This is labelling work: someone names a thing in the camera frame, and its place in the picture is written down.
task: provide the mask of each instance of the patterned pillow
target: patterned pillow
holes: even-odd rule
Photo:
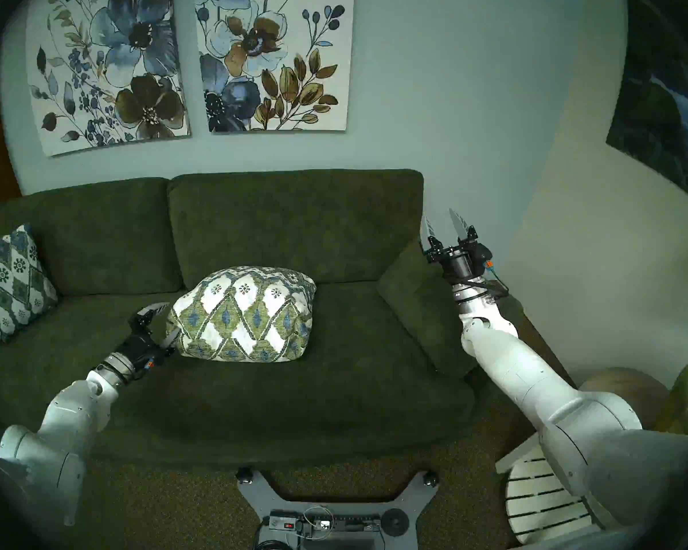
[[[58,303],[28,224],[0,239],[0,342]]]
[[[308,345],[316,284],[284,268],[220,270],[176,301],[168,331],[181,330],[184,356],[213,361],[283,362]]]

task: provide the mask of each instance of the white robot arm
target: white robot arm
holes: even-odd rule
[[[428,225],[425,255],[441,264],[453,286],[462,347],[530,420],[556,477],[585,499],[603,527],[645,521],[669,482],[683,473],[688,436],[643,431],[622,398],[578,391],[518,339],[483,278],[492,253],[477,242],[474,227],[452,216],[458,245],[444,248]]]
[[[147,329],[168,304],[145,307],[130,319],[131,335],[116,351],[51,401],[40,429],[32,433],[10,426],[0,442],[3,485],[26,518],[47,533],[57,519],[72,526],[81,497],[86,460],[98,432],[110,419],[120,389],[163,362],[172,351],[178,330],[160,344]]]

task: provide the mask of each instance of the carpet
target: carpet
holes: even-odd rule
[[[529,321],[521,338],[565,376]],[[441,488],[417,522],[425,550],[493,550],[518,546],[505,514],[506,476],[495,461],[533,432],[529,421],[477,369],[467,380],[477,403],[463,439],[382,457],[353,457],[326,466],[263,469],[289,499],[393,498],[420,470],[432,469]],[[175,472],[91,461],[71,549],[247,550],[257,515],[239,494],[233,472]]]

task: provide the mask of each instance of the canvas painting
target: canvas painting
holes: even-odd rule
[[[657,4],[627,6],[627,56],[607,143],[688,194],[688,41]]]
[[[354,0],[194,0],[209,130],[345,130]]]
[[[26,66],[47,156],[189,134],[173,0],[30,0]]]

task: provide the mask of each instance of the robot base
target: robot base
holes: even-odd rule
[[[299,502],[281,498],[258,471],[240,469],[237,479],[240,493],[262,523],[257,543],[281,541],[294,550],[417,550],[416,520],[439,489],[435,473],[419,472],[391,501]],[[322,508],[331,512],[333,524],[313,529],[309,521],[331,522]],[[286,530],[286,525],[295,526]]]

